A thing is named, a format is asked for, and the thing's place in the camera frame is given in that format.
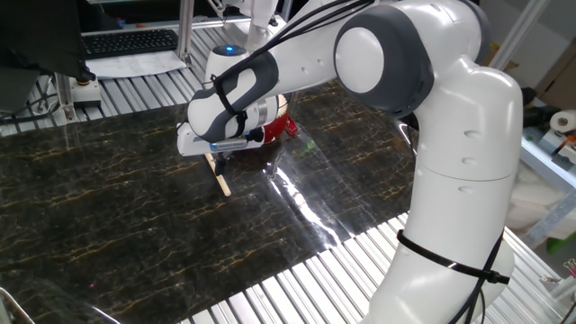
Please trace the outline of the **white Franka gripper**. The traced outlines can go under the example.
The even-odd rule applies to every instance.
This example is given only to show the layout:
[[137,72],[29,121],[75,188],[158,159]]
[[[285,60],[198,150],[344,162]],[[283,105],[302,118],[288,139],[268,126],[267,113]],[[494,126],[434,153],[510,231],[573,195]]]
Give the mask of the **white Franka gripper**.
[[237,138],[225,139],[216,143],[209,143],[201,139],[193,132],[189,123],[179,123],[176,127],[176,133],[176,146],[178,152],[184,157],[218,153],[214,159],[216,176],[225,173],[230,160],[230,152],[257,149],[265,143],[265,129],[263,127],[251,130]]

